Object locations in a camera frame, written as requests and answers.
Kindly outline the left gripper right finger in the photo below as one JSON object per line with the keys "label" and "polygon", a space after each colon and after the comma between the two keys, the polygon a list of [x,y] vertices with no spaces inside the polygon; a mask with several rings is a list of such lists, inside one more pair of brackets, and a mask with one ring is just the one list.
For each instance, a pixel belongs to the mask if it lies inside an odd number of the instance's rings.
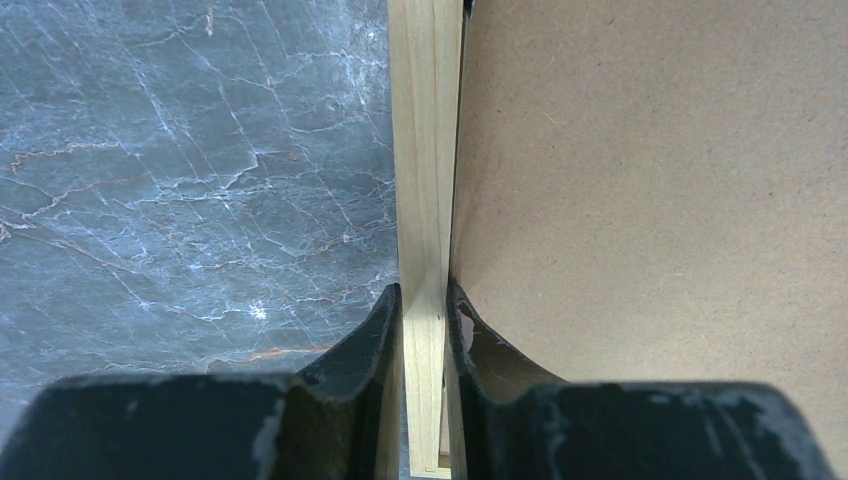
{"label": "left gripper right finger", "polygon": [[830,479],[805,418],[752,382],[568,382],[446,293],[456,479]]}

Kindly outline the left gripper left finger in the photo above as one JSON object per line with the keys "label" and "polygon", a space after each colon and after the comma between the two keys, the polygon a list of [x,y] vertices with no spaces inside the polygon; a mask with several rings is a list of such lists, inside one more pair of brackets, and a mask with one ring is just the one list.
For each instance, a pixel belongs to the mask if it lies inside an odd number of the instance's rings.
{"label": "left gripper left finger", "polygon": [[85,375],[46,387],[5,479],[394,479],[401,290],[297,372]]}

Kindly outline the brown backing board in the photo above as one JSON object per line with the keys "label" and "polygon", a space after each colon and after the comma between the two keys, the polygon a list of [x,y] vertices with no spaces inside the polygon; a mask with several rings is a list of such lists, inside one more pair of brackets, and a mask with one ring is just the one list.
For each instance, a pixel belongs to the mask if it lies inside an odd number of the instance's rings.
{"label": "brown backing board", "polygon": [[571,381],[768,382],[847,475],[847,5],[479,1],[452,270]]}

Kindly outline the wooden picture frame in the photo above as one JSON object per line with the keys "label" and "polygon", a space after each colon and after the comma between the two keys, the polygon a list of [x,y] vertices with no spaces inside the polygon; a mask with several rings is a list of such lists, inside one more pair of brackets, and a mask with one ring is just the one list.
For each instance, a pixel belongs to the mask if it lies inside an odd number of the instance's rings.
{"label": "wooden picture frame", "polygon": [[389,69],[409,468],[440,464],[454,175],[463,46],[461,1],[391,1]]}

